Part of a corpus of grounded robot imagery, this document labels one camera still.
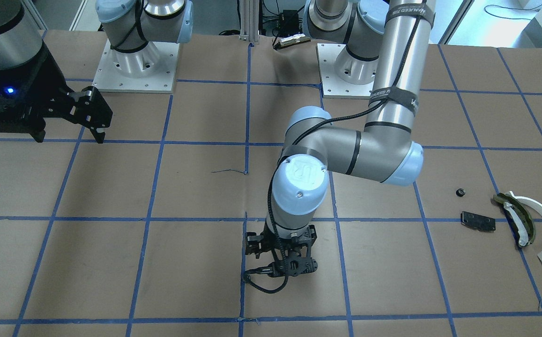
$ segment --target blue grid line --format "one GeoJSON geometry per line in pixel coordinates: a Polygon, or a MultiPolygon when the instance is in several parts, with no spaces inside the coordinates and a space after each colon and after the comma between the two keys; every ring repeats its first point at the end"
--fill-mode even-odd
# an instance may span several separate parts
{"type": "MultiPolygon", "coordinates": [[[[523,91],[521,90],[520,86],[519,86],[519,83],[517,82],[517,80],[514,78],[514,75],[512,74],[512,71],[510,70],[508,64],[506,63],[506,60],[504,60],[504,56],[502,55],[502,52],[500,51],[500,48],[496,48],[497,52],[498,52],[498,55],[500,55],[500,59],[502,59],[502,63],[504,63],[504,66],[506,67],[506,70],[508,71],[508,74],[510,75],[512,81],[514,82],[514,85],[517,87],[517,90],[519,90],[519,94],[521,94],[521,97],[523,98],[523,102],[525,103],[525,105],[527,106],[527,109],[529,111],[529,113],[531,114],[531,117],[533,118],[534,120],[534,123],[535,123],[535,126],[537,126],[538,130],[539,130],[539,133],[541,134],[542,136],[542,129],[541,129],[541,126],[539,126],[539,123],[537,121],[537,119],[535,118],[535,115],[533,113],[533,111],[531,110],[531,107],[529,106],[528,102],[527,102],[527,99],[526,97],[524,96],[523,94],[523,91]]],[[[527,263],[527,258],[525,258],[525,254],[523,252],[523,250],[519,249],[519,253],[520,253],[520,256],[521,256],[521,259],[523,260],[523,264],[525,266],[525,270],[527,271],[527,275],[531,281],[531,285],[533,286],[534,288],[534,291],[535,291],[535,295],[537,296],[537,299],[539,301],[539,306],[541,307],[542,309],[542,297],[541,297],[541,294],[539,293],[539,289],[537,287],[537,284],[535,283],[535,279],[533,277],[533,273],[531,272],[531,269],[529,268],[528,266],[528,263],[527,263]]]]}
{"type": "MultiPolygon", "coordinates": [[[[85,128],[82,128],[79,132],[79,135],[77,136],[77,140],[80,140],[83,136],[85,128]]],[[[54,208],[52,209],[52,215],[50,217],[50,221],[48,222],[48,227],[46,228],[46,233],[44,233],[44,239],[42,240],[42,246],[40,247],[40,252],[37,255],[37,260],[35,267],[33,267],[33,273],[31,274],[31,279],[29,280],[29,286],[27,287],[27,292],[25,293],[25,299],[23,300],[23,305],[21,307],[21,311],[19,312],[19,318],[15,324],[15,329],[12,333],[12,337],[17,337],[19,335],[19,330],[21,328],[22,320],[25,316],[25,310],[27,310],[27,305],[29,304],[29,298],[31,297],[31,292],[33,291],[33,286],[35,285],[36,279],[37,279],[37,273],[40,269],[40,265],[42,263],[42,258],[44,257],[44,251],[46,250],[46,244],[48,243],[48,238],[50,237],[50,232],[52,231],[52,225],[54,224],[54,216],[56,216],[56,212],[59,210],[60,201],[63,199],[63,192],[65,192],[65,187],[67,186],[67,181],[69,181],[69,176],[71,173],[71,168],[73,167],[73,163],[75,161],[75,158],[77,156],[77,151],[80,148],[80,142],[77,141],[75,143],[75,147],[73,149],[73,153],[71,155],[71,158],[69,160],[69,165],[67,166],[67,172],[65,172],[65,177],[63,178],[63,182],[61,183],[59,194],[56,198],[56,202],[54,203],[54,208]]]]}
{"type": "MultiPolygon", "coordinates": [[[[31,138],[0,138],[0,141],[25,141],[33,143],[31,138]]],[[[44,139],[44,143],[75,143],[76,139],[44,139]]],[[[93,139],[81,139],[80,143],[95,143],[93,139]]],[[[105,140],[104,143],[117,143],[117,144],[159,144],[157,140],[121,140],[112,139],[105,140]]],[[[194,141],[194,140],[166,140],[164,143],[167,145],[213,145],[213,146],[227,146],[227,147],[282,147],[283,143],[259,143],[251,141],[194,141]]],[[[458,147],[458,146],[444,146],[444,145],[424,145],[425,149],[438,149],[438,150],[490,150],[490,151],[535,151],[542,152],[542,147],[458,147]]]]}
{"type": "MultiPolygon", "coordinates": [[[[492,317],[541,317],[542,311],[503,311],[503,312],[459,312],[452,313],[453,318],[492,318],[492,317]]],[[[398,315],[353,315],[353,321],[378,320],[432,320],[447,319],[447,314],[398,314],[398,315]]],[[[258,318],[240,317],[153,317],[134,318],[134,324],[147,323],[194,323],[194,322],[322,322],[345,321],[345,315],[333,316],[262,316],[258,318]]],[[[127,324],[129,318],[30,318],[22,320],[21,324],[127,324]]],[[[18,320],[0,320],[0,325],[16,324],[18,320]]]]}
{"type": "Polygon", "coordinates": [[[346,260],[342,241],[342,228],[337,216],[337,203],[335,202],[335,185],[333,184],[333,172],[329,172],[329,186],[331,186],[331,204],[333,206],[333,221],[335,221],[335,232],[337,234],[337,248],[340,252],[340,266],[342,269],[342,283],[344,289],[344,301],[346,307],[346,320],[348,321],[348,334],[354,337],[354,325],[352,324],[352,309],[350,308],[350,292],[348,290],[348,276],[346,275],[346,260]]]}
{"type": "Polygon", "coordinates": [[[415,189],[416,202],[418,203],[421,218],[423,219],[423,227],[425,228],[425,234],[427,235],[427,241],[429,242],[429,248],[431,249],[431,256],[435,265],[435,271],[438,274],[439,286],[442,289],[442,295],[444,296],[444,305],[446,307],[446,314],[450,323],[450,329],[452,330],[452,336],[457,337],[456,327],[454,326],[454,320],[452,316],[452,309],[450,308],[450,301],[448,299],[448,293],[446,292],[446,284],[444,283],[444,276],[442,275],[442,269],[439,267],[438,254],[435,251],[433,245],[433,239],[431,238],[431,231],[429,230],[429,224],[427,224],[427,218],[425,217],[425,210],[423,209],[423,202],[421,201],[421,194],[416,182],[412,183],[415,189]]]}
{"type": "Polygon", "coordinates": [[[247,63],[247,85],[245,89],[245,149],[244,149],[244,174],[247,175],[250,169],[250,92],[252,84],[250,79],[252,76],[252,48],[254,44],[248,44],[248,63],[247,63]]]}
{"type": "Polygon", "coordinates": [[[531,118],[533,118],[535,126],[537,126],[537,129],[539,130],[539,134],[541,134],[541,137],[542,137],[542,128],[539,125],[539,122],[537,121],[537,118],[535,117],[535,114],[533,113],[533,110],[529,106],[529,103],[527,102],[527,98],[523,94],[523,91],[521,90],[521,87],[519,86],[519,83],[517,83],[517,80],[514,78],[514,75],[512,74],[512,71],[510,70],[510,68],[508,67],[508,64],[506,63],[506,60],[504,60],[504,56],[502,55],[502,52],[500,51],[500,48],[496,48],[496,50],[497,50],[498,54],[500,55],[500,59],[502,59],[502,62],[504,63],[504,66],[506,67],[506,70],[508,70],[508,74],[510,74],[510,77],[512,78],[512,81],[514,82],[514,85],[519,90],[519,94],[521,94],[521,98],[523,98],[523,102],[527,106],[527,110],[531,114],[531,118]]]}
{"type": "Polygon", "coordinates": [[[138,291],[140,290],[140,281],[142,278],[142,269],[144,268],[144,258],[146,255],[146,245],[148,244],[148,234],[149,234],[149,228],[150,228],[150,222],[152,218],[152,209],[155,204],[155,196],[156,196],[156,187],[158,185],[158,177],[160,173],[160,163],[162,162],[162,156],[164,152],[164,138],[166,137],[167,130],[169,129],[169,120],[171,118],[171,109],[173,105],[173,95],[169,96],[169,105],[167,107],[166,111],[166,118],[164,120],[164,128],[162,131],[162,137],[160,137],[160,147],[159,147],[159,153],[158,158],[156,160],[156,168],[155,168],[155,174],[154,179],[152,182],[152,193],[150,194],[150,201],[148,205],[148,213],[146,215],[146,222],[144,224],[144,239],[142,240],[142,249],[140,252],[140,261],[138,262],[138,272],[136,273],[135,277],[135,285],[134,285],[134,294],[131,299],[131,307],[129,309],[129,321],[127,322],[127,330],[125,332],[126,337],[131,336],[131,328],[134,321],[134,315],[135,315],[135,306],[138,301],[138,291]]]}
{"type": "Polygon", "coordinates": [[[67,82],[93,82],[94,79],[65,79],[67,82]]]}
{"type": "MultiPolygon", "coordinates": [[[[246,233],[246,227],[248,224],[248,213],[244,213],[244,222],[241,225],[241,236],[245,237],[246,233]]],[[[245,271],[245,245],[242,245],[241,247],[241,272],[239,273],[239,318],[244,317],[244,308],[245,308],[245,283],[241,281],[241,275],[244,274],[245,271]]],[[[238,336],[243,337],[244,336],[244,322],[243,320],[239,320],[238,325],[238,336]]]]}

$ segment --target black strap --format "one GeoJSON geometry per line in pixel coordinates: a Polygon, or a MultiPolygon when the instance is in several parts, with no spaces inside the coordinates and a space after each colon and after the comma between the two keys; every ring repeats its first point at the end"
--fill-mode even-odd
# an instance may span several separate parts
{"type": "Polygon", "coordinates": [[[410,110],[415,117],[419,109],[418,96],[416,96],[414,92],[400,89],[397,86],[373,91],[369,99],[369,105],[380,100],[391,100],[399,105],[403,105],[403,107],[410,110]]]}
{"type": "Polygon", "coordinates": [[[431,28],[433,28],[435,13],[427,6],[427,4],[401,4],[390,8],[385,17],[385,25],[387,25],[387,22],[391,19],[402,15],[421,17],[429,22],[431,28]]]}

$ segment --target black small part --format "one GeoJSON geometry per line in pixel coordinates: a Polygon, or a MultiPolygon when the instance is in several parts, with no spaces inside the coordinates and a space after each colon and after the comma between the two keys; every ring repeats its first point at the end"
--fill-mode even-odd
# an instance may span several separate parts
{"type": "Polygon", "coordinates": [[[481,232],[494,232],[494,230],[496,230],[496,220],[489,216],[463,211],[460,213],[460,221],[464,226],[481,232]]]}

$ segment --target wire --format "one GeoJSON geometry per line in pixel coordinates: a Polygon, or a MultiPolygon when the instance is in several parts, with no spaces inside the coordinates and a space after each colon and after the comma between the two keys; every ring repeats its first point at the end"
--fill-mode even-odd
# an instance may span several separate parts
{"type": "Polygon", "coordinates": [[[276,15],[276,16],[279,16],[279,13],[273,13],[270,9],[268,9],[268,7],[267,7],[267,5],[265,4],[264,0],[262,0],[262,5],[265,7],[265,9],[266,9],[269,13],[271,13],[271,14],[273,14],[273,15],[276,15]]]}
{"type": "Polygon", "coordinates": [[[495,8],[502,8],[502,9],[512,9],[512,10],[515,10],[515,11],[539,11],[539,7],[542,7],[542,4],[540,4],[539,6],[535,6],[534,8],[530,8],[530,9],[524,9],[524,8],[513,8],[513,7],[504,7],[504,6],[500,6],[500,5],[487,5],[485,7],[483,7],[483,11],[488,13],[489,15],[491,16],[495,16],[495,17],[499,17],[500,19],[508,19],[508,20],[528,20],[528,21],[531,21],[531,19],[527,18],[527,17],[505,17],[505,16],[499,16],[499,15],[495,15],[494,13],[490,13],[487,8],[489,7],[495,7],[495,8]]]}

